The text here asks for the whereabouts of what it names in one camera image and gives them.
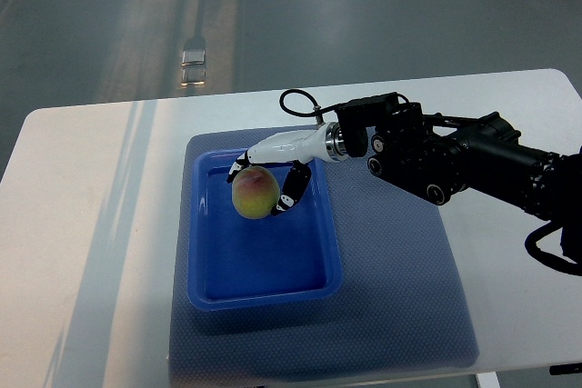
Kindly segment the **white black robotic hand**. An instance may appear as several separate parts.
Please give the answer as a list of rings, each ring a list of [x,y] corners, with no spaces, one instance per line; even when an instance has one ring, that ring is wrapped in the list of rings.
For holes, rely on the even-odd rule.
[[[233,162],[226,181],[232,185],[235,177],[250,166],[268,164],[292,165],[280,195],[270,215],[282,214],[294,207],[303,197],[311,179],[308,164],[314,159],[333,163],[347,159],[339,124],[327,123],[316,130],[295,130],[273,134],[247,149]]]

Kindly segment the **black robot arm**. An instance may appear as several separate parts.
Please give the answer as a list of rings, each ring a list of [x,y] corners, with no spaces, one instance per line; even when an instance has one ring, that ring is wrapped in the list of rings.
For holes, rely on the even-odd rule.
[[[581,155],[523,146],[499,113],[423,114],[390,93],[334,106],[346,153],[371,174],[432,204],[472,188],[544,221],[527,252],[562,273],[581,273]]]

